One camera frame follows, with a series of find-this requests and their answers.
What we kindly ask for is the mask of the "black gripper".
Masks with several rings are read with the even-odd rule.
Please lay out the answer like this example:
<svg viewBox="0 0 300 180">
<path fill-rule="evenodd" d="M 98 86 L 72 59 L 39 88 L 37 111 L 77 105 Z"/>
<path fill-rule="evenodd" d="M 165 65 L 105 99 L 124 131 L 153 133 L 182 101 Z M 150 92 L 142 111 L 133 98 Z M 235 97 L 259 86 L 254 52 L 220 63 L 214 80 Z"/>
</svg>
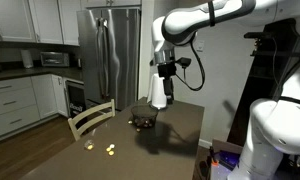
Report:
<svg viewBox="0 0 300 180">
<path fill-rule="evenodd" d="M 158 74 L 164 78 L 164 93 L 167 98 L 167 103 L 172 104 L 174 101 L 172 79 L 171 77 L 176 74 L 176 66 L 174 63 L 161 64 L 157 66 Z"/>
</svg>

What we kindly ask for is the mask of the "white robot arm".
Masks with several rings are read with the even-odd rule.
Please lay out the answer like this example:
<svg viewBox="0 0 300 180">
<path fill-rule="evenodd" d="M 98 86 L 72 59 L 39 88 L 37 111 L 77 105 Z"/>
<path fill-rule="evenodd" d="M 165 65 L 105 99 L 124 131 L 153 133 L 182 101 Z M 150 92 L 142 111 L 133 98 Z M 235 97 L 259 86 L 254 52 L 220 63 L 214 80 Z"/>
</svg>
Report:
<svg viewBox="0 0 300 180">
<path fill-rule="evenodd" d="M 177 8 L 153 21 L 154 63 L 173 99 L 174 48 L 191 46 L 199 29 L 234 20 L 251 26 L 293 19 L 300 36 L 300 0 L 212 0 Z M 249 124 L 239 163 L 227 180 L 272 180 L 285 154 L 300 155 L 300 67 L 283 84 L 277 100 L 250 105 Z"/>
</svg>

